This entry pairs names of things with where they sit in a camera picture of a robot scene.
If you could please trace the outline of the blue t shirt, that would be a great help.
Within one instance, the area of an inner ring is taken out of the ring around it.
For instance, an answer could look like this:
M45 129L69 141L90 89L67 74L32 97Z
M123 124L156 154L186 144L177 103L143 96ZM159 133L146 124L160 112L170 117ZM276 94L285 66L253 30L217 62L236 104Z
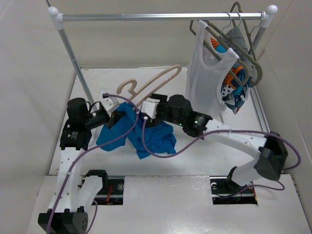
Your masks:
M118 111L125 114L115 125L112 126L112 129L109 129L107 126L103 126L101 132L97 138L96 144L101 145L108 141L111 141L125 132L127 132L135 122L136 113L133 110L133 106L129 103L122 103L117 108ZM116 148L124 146L126 140L128 139L134 148L140 159L146 158L150 155L143 146L142 143L142 126L143 126L143 117L139 115L139 119L136 122L136 126L133 130L123 138L102 146L101 149L105 151L112 151ZM155 127L145 127L144 141L147 148L156 154L174 154L176 138L173 134L173 127L166 122L162 121L159 125Z

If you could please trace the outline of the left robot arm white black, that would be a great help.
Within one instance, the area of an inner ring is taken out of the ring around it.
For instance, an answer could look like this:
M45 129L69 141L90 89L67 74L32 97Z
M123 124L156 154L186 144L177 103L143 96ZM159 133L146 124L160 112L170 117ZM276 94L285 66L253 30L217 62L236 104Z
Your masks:
M48 234L85 234L88 210L97 193L107 191L109 182L105 170L91 170L85 179L80 176L82 157L89 148L92 130L119 118L119 106L114 97L103 96L95 106L83 98L67 103L68 119L60 136L60 166L57 185L47 211L40 213L38 224Z

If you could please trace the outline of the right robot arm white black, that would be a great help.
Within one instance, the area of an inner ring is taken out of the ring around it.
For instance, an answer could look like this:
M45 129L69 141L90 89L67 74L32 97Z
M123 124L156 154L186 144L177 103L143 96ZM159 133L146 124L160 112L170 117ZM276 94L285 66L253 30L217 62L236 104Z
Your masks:
M190 137L207 139L240 150L252 161L233 167L225 180L226 188L237 192L242 186L259 178L278 181L283 171L288 151L277 133L235 130L232 127L196 112L182 95L151 95L153 101L144 101L142 113L147 116L147 126L166 121L182 127Z

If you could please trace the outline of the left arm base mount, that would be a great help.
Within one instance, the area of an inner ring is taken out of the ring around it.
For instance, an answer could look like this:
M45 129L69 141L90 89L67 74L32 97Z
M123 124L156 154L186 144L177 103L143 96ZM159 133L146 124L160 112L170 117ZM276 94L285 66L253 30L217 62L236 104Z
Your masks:
M114 206L123 204L124 177L108 176L105 170L89 170L84 176L82 184L86 177L98 176L102 178L102 189L97 193L95 201L101 206Z

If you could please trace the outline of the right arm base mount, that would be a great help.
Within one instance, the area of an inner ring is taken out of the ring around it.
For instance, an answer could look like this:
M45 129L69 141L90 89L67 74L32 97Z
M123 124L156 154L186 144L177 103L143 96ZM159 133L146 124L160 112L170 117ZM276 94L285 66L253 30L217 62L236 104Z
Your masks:
M239 186L225 176L211 176L210 184L214 205L258 204L253 188Z

